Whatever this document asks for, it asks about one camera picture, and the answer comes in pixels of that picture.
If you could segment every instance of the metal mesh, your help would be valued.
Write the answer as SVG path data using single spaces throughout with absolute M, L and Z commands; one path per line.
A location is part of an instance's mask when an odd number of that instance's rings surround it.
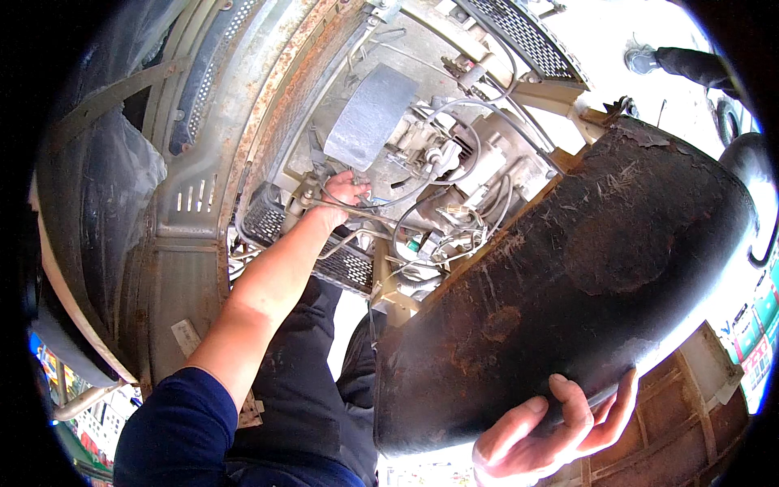
M 505 41 L 521 49 L 517 54 L 542 78 L 586 83 L 586 76 L 571 62 L 565 48 L 533 13 L 510 0 L 468 1 L 502 30 Z
M 251 243 L 270 247 L 284 222 L 281 208 L 268 207 L 259 199 L 246 212 L 241 222 L 241 233 Z M 334 247 L 340 239 L 330 237 L 324 252 Z M 354 246 L 347 245 L 324 260 L 317 260 L 313 274 L 339 288 L 354 292 L 363 298 L 371 294 L 373 263 L 371 256 Z

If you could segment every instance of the rusty metal cover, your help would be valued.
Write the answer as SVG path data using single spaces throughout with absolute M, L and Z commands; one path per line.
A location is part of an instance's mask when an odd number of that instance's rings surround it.
M 698 149 L 620 118 L 575 174 L 507 226 L 378 345 L 375 443 L 388 456 L 474 441 L 547 378 L 590 404 L 645 373 L 728 299 L 756 212 Z M 561 421 L 551 401 L 541 431 Z

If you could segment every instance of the person's left hand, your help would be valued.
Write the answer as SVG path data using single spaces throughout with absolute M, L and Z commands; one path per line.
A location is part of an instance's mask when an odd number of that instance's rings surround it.
M 338 201 L 334 201 L 324 192 L 322 193 L 322 201 L 330 203 L 346 203 L 347 205 L 356 205 L 360 202 L 358 195 L 365 194 L 370 191 L 371 185 L 353 185 L 352 178 L 354 175 L 351 171 L 340 172 L 331 177 L 327 183 L 325 183 L 325 189 L 333 195 Z M 331 228 L 335 228 L 342 224 L 349 218 L 349 214 L 343 210 L 337 208 L 329 208 L 324 206 L 316 207 L 316 210 L 320 212 L 326 219 L 327 224 Z
M 636 406 L 638 374 L 627 372 L 617 394 L 590 410 L 581 387 L 559 374 L 549 387 L 562 402 L 563 423 L 547 438 L 528 437 L 546 414 L 548 402 L 532 397 L 505 413 L 474 444 L 473 461 L 479 487 L 535 485 L 564 464 L 617 442 Z

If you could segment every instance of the dark pants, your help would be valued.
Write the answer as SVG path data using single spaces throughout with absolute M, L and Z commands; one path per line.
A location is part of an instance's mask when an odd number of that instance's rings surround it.
M 378 453 L 373 444 L 375 358 L 368 316 L 347 349 L 337 383 L 327 367 L 333 344 L 333 314 L 341 290 L 314 277 L 270 342 L 252 391 L 262 400 L 263 423 L 239 429 L 228 457 L 279 458 L 313 453 L 350 468 L 376 485 Z M 374 312 L 378 329 L 386 315 Z
M 706 88 L 716 88 L 731 98 L 739 99 L 728 71 L 717 55 L 692 49 L 657 48 L 654 57 L 669 74 L 684 76 Z

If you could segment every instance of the gray sneaker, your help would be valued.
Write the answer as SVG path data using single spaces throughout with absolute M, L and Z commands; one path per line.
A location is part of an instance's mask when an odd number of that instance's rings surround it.
M 654 57 L 655 51 L 649 44 L 629 49 L 625 53 L 625 65 L 634 73 L 645 75 L 659 69 L 661 66 Z

